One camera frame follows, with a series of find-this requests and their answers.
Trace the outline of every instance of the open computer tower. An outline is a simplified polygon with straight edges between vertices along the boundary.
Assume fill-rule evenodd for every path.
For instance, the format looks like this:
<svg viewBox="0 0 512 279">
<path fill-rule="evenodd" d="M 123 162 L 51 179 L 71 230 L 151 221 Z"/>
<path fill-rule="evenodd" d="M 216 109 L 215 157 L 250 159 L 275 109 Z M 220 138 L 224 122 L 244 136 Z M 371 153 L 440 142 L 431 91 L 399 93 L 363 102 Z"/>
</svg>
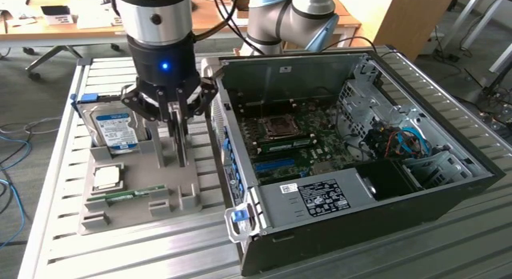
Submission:
<svg viewBox="0 0 512 279">
<path fill-rule="evenodd" d="M 504 176 L 375 52 L 210 58 L 203 69 L 243 275 L 436 220 Z"/>
</svg>

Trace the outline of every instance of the metal case frame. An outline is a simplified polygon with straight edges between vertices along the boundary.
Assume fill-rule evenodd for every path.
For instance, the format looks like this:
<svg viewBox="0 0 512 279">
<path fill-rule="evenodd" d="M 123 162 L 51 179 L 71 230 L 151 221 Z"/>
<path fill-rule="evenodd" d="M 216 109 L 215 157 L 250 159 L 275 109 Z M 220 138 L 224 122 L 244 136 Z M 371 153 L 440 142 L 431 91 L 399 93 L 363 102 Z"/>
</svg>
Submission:
<svg viewBox="0 0 512 279">
<path fill-rule="evenodd" d="M 414 98 L 416 104 L 424 109 L 435 121 L 444 127 L 448 134 L 464 146 L 466 151 L 478 159 L 483 167 L 494 174 L 487 178 L 468 183 L 450 184 L 416 192 L 384 205 L 363 209 L 358 212 L 338 217 L 326 218 L 315 223 L 280 230 L 274 233 L 262 232 L 251 236 L 247 242 L 239 246 L 242 256 L 242 275 L 248 276 L 271 270 L 279 266 L 288 265 L 306 260 L 338 249 L 368 241 L 380 236 L 388 235 L 403 229 L 411 228 L 427 221 L 436 220 L 448 210 L 468 197 L 479 194 L 495 182 L 504 177 L 504 172 L 488 159 L 468 138 L 452 126 L 448 120 L 436 111 L 434 106 L 423 99 L 419 92 L 402 78 L 398 72 L 390 67 L 384 60 L 372 51 L 340 51 L 330 54 L 368 54 L 378 63 L 378 68 L 384 72 L 404 91 L 406 95 Z M 299 53 L 286 55 L 260 56 L 264 58 L 279 58 L 291 56 L 318 56 L 314 53 Z M 251 57 L 222 57 L 219 62 L 231 59 L 251 60 Z M 231 106 L 220 102 L 220 108 L 230 110 Z M 223 192 L 230 207 L 234 198 L 230 192 Z"/>
</svg>

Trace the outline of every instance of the cpu socket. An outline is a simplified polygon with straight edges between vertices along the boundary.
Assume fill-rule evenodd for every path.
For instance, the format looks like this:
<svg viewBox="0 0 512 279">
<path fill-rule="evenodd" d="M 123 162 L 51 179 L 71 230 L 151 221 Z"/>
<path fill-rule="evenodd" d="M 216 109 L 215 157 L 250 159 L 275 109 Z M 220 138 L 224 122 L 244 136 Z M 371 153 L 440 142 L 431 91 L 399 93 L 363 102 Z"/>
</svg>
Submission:
<svg viewBox="0 0 512 279">
<path fill-rule="evenodd" d="M 278 139 L 300 135 L 302 131 L 290 114 L 264 117 L 262 124 L 266 128 L 266 138 Z"/>
</svg>

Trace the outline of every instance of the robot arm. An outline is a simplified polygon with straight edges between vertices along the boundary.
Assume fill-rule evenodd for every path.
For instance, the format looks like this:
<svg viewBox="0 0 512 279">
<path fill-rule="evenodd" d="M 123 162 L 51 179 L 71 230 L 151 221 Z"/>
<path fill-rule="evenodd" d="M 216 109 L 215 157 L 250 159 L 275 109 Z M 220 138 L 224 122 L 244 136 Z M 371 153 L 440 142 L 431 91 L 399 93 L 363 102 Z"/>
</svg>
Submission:
<svg viewBox="0 0 512 279">
<path fill-rule="evenodd" d="M 251 0 L 247 40 L 264 54 L 283 53 L 282 41 L 318 52 L 330 40 L 339 16 L 334 0 Z M 258 55 L 248 44 L 242 55 Z"/>
<path fill-rule="evenodd" d="M 123 103 L 148 121 L 167 123 L 178 158 L 187 164 L 187 120 L 206 111 L 218 90 L 200 78 L 194 43 L 231 18 L 198 36 L 192 33 L 191 0 L 112 0 L 123 19 L 138 81 L 122 91 Z M 248 40 L 266 54 L 282 52 L 282 40 L 319 51 L 338 22 L 332 0 L 251 0 Z M 244 46 L 246 55 L 252 49 Z M 198 98 L 187 103 L 202 87 Z"/>
<path fill-rule="evenodd" d="M 167 123 L 179 162 L 186 166 L 187 119 L 204 112 L 215 94 L 214 85 L 202 80 L 195 66 L 191 0 L 114 3 L 138 71 L 136 84 L 123 89 L 122 101 L 148 121 Z M 188 104 L 199 86 L 203 92 Z"/>
</svg>

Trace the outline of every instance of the floor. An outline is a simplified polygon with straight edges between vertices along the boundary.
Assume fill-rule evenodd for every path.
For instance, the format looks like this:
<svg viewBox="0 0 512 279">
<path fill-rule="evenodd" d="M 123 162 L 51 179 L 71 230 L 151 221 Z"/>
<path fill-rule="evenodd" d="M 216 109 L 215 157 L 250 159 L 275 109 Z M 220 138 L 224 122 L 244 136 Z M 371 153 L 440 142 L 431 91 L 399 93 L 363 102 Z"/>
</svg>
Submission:
<svg viewBox="0 0 512 279">
<path fill-rule="evenodd" d="M 439 24 L 440 33 L 447 31 L 456 20 L 459 12 L 460 10 L 456 10 L 456 12 L 446 14 Z M 459 37 L 464 35 L 464 31 L 463 28 Z M 492 76 L 487 69 L 511 44 L 511 40 L 512 31 L 499 25 L 490 24 L 471 48 L 474 58 L 463 57 L 456 65 L 467 68 L 476 78 Z M 232 47 L 239 46 L 239 44 L 234 40 L 212 40 L 198 45 L 198 53 L 228 51 Z M 43 53 L 46 50 L 46 48 L 36 48 L 39 53 Z M 83 56 L 92 58 L 128 56 L 126 52 L 111 50 L 108 45 L 79 47 L 78 50 Z M 3 104 L 0 105 L 0 125 L 15 122 L 32 122 L 42 118 L 59 116 L 67 104 L 75 58 L 66 52 L 59 54 L 51 63 L 46 63 L 38 68 L 43 80 L 32 82 L 27 78 L 23 68 L 34 58 L 34 56 L 26 55 L 20 48 L 16 48 L 12 49 L 8 57 L 0 61 L 0 98 L 3 99 Z M 440 80 L 456 72 L 454 67 L 439 63 L 430 57 L 420 57 L 416 60 L 416 64 L 435 80 Z M 468 75 L 464 73 L 443 80 L 440 84 L 458 96 L 479 93 L 479 85 L 472 80 L 468 80 Z M 503 87 L 507 86 L 512 86 L 512 75 L 504 81 Z M 55 128 L 55 126 L 56 122 L 48 122 L 42 126 L 42 130 Z M 8 170 L 11 180 L 22 196 L 26 211 L 31 217 L 38 207 L 39 193 L 44 182 L 55 137 L 55 133 L 36 135 L 32 139 L 34 148 L 30 157 L 15 168 Z M 22 133 L 18 136 L 12 136 L 12 138 L 24 139 L 26 134 Z M 16 145 L 0 141 L 0 158 L 6 158 L 16 149 Z M 2 196 L 0 206 L 4 206 L 6 201 L 7 196 Z M 18 231 L 20 224 L 19 216 L 19 209 L 14 201 L 6 213 L 0 215 L 0 241 L 4 241 Z M 23 241 L 28 239 L 30 230 L 31 221 L 28 220 L 22 234 L 15 239 L 22 245 L 7 246 L 0 250 L 0 278 L 16 278 L 26 249 Z"/>
</svg>

